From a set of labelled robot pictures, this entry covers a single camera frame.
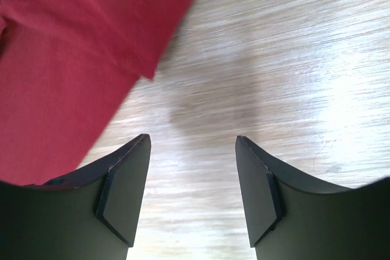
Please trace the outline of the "dark red t shirt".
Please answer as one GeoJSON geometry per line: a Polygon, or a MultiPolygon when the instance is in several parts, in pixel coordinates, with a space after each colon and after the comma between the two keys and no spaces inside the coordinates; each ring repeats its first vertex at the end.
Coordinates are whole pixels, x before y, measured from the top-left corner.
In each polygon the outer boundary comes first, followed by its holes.
{"type": "Polygon", "coordinates": [[[1,180],[74,170],[193,0],[1,0],[1,180]]]}

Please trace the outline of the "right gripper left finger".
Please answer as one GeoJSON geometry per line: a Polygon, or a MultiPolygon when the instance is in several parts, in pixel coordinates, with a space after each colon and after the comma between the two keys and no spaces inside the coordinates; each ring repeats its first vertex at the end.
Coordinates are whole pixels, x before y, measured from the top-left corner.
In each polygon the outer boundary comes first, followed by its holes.
{"type": "Polygon", "coordinates": [[[125,259],[134,245],[151,156],[138,135],[42,185],[1,183],[2,259],[125,259]]]}

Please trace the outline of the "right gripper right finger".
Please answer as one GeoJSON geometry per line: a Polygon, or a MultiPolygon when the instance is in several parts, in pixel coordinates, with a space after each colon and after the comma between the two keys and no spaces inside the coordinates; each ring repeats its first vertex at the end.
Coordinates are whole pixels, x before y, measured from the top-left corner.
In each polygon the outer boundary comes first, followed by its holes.
{"type": "Polygon", "coordinates": [[[388,259],[389,178],[336,185],[235,143],[250,246],[258,259],[388,259]]]}

